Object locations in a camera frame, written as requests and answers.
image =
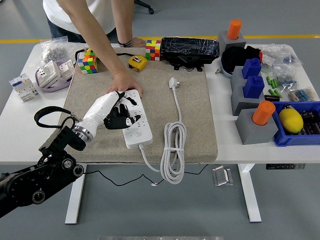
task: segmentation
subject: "gray floor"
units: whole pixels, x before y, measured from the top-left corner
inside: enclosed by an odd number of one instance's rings
[[[140,6],[135,8],[135,36],[217,36],[228,29],[231,19],[242,20],[243,35],[320,34],[320,3],[315,0],[146,2],[152,5],[155,14],[149,15]],[[0,40],[50,38],[40,0],[3,0],[0,23]],[[253,38],[247,42],[292,46],[320,94],[319,38]],[[20,75],[34,45],[0,43],[0,112],[12,91],[9,80]],[[2,165],[0,172],[14,172],[22,167]],[[187,165],[186,170],[199,172],[202,167]],[[307,164],[304,170],[265,170],[263,164],[252,169],[261,223],[249,222],[237,166],[229,166],[235,181],[232,187],[213,185],[211,170],[214,167],[209,165],[200,175],[186,174],[177,186],[163,182],[152,187],[146,179],[140,179],[117,187],[97,173],[88,175],[77,225],[64,225],[71,192],[71,186],[68,186],[41,205],[18,208],[1,218],[0,239],[96,240],[98,236],[224,236],[226,240],[320,238],[318,164]],[[156,182],[161,179],[145,165],[88,167],[88,171],[93,170],[103,171],[118,184],[142,173]]]

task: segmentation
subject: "person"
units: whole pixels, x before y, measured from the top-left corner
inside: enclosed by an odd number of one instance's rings
[[[144,48],[143,39],[133,37],[134,0],[43,0],[52,38],[68,36],[70,42],[86,42],[113,75],[106,94],[144,89],[131,76],[115,53],[106,33],[116,29],[121,47]]]

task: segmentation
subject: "beige mat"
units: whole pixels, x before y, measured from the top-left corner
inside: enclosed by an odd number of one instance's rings
[[[144,48],[115,48],[117,53],[145,55]],[[128,56],[120,56],[128,66]],[[167,61],[148,61],[141,72],[129,71],[144,88],[142,104],[147,116],[153,143],[144,148],[150,163],[160,163],[164,151],[164,127],[179,120],[174,95],[168,87],[175,77],[181,86],[177,99],[182,112],[182,122],[187,129],[184,159],[186,163],[213,163],[218,155],[215,126],[212,116],[206,74],[174,70]],[[82,118],[97,98],[102,96],[113,77],[107,68],[98,63],[98,73],[82,74],[76,67],[64,108]],[[139,148],[128,149],[122,130],[108,130],[100,126],[94,141],[84,151],[66,148],[80,163],[144,163]]]

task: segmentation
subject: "white table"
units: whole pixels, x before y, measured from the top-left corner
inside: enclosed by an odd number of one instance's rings
[[[26,73],[34,83],[37,69],[30,67],[30,64],[39,57],[41,52],[42,48],[37,44],[21,72]],[[320,147],[317,145],[277,147],[272,140],[268,143],[242,145],[235,125],[237,116],[232,116],[230,78],[224,74],[215,74],[217,69],[221,69],[220,58],[205,66],[218,145],[218,156],[214,163],[238,164],[249,219],[251,222],[261,222],[250,176],[252,167],[255,164],[270,163],[320,163]],[[298,68],[297,77],[300,89],[307,87],[313,89],[302,66]],[[12,91],[0,116],[2,136],[5,136],[0,144],[0,164],[34,165],[40,159],[41,153],[38,148],[52,134],[53,129],[38,127],[34,121],[34,114],[47,106],[63,107],[68,90],[63,89],[55,93],[43,92],[39,88],[38,90],[39,96],[27,102],[22,102],[18,94]],[[50,118],[44,117],[41,121],[48,125],[56,125],[59,118],[59,113],[53,113]],[[73,183],[67,224],[77,222],[83,181],[84,175]]]

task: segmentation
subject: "orange cylinder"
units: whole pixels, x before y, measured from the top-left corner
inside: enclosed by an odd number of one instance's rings
[[[230,40],[237,40],[240,34],[242,22],[238,19],[233,19],[230,22],[227,38]]]
[[[271,101],[262,101],[252,115],[252,121],[260,126],[266,125],[275,110],[276,106]]]

